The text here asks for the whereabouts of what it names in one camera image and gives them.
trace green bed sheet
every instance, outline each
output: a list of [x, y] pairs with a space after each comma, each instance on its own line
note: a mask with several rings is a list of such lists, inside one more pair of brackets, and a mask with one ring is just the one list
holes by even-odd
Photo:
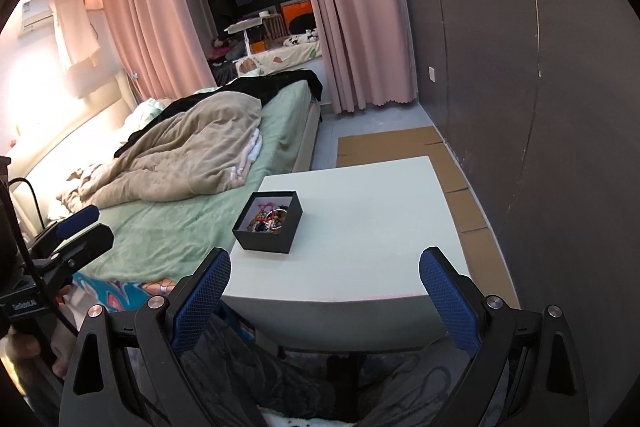
[[262, 151], [244, 186], [170, 203], [133, 201], [100, 211], [111, 227], [113, 248], [82, 274], [101, 280], [177, 282], [191, 275], [213, 247], [230, 251], [231, 229], [262, 179], [291, 172], [302, 143], [311, 93], [306, 82], [281, 90], [262, 110]]

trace headboard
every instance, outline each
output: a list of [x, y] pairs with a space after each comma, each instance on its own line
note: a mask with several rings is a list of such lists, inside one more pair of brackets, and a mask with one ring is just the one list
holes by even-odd
[[[109, 153], [115, 152], [111, 134], [136, 105], [127, 75], [119, 71], [81, 99], [78, 111], [59, 127], [22, 136], [9, 151], [9, 179], [23, 177], [31, 182], [45, 222], [50, 204], [69, 174], [87, 163], [107, 160]], [[42, 227], [29, 187], [15, 184], [11, 195], [20, 220], [35, 235]]]

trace beige blanket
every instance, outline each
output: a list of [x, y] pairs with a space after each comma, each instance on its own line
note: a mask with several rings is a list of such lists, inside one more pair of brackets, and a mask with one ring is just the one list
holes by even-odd
[[58, 199], [72, 212], [88, 204], [177, 201], [244, 185], [260, 100], [221, 92], [151, 128], [120, 158], [79, 169]]

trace blue textured pad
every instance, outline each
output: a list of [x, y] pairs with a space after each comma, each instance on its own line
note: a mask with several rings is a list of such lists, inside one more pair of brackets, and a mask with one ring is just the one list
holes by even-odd
[[445, 269], [429, 250], [420, 256], [420, 280], [458, 349], [473, 358], [480, 349], [478, 320]]
[[98, 210], [98, 207], [90, 204], [59, 223], [56, 227], [56, 236], [59, 239], [69, 239], [69, 237], [76, 235], [76, 233], [98, 221], [99, 217], [100, 210]]
[[209, 317], [222, 297], [230, 276], [229, 254], [221, 250], [185, 301], [184, 306], [175, 315], [171, 348], [176, 355], [195, 347]]

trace bed frame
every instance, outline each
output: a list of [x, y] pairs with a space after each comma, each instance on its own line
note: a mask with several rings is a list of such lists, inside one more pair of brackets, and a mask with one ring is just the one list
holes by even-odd
[[[70, 172], [94, 160], [100, 147], [136, 108], [136, 100], [124, 71], [107, 79], [102, 87], [79, 100], [78, 110], [57, 128], [23, 136], [7, 156], [11, 158], [9, 179], [27, 178], [36, 192], [42, 217], [47, 223], [50, 204]], [[318, 132], [320, 106], [310, 102], [302, 144], [293, 172], [308, 171]], [[26, 184], [11, 187], [12, 200], [24, 229], [36, 235], [41, 229], [33, 197]]]

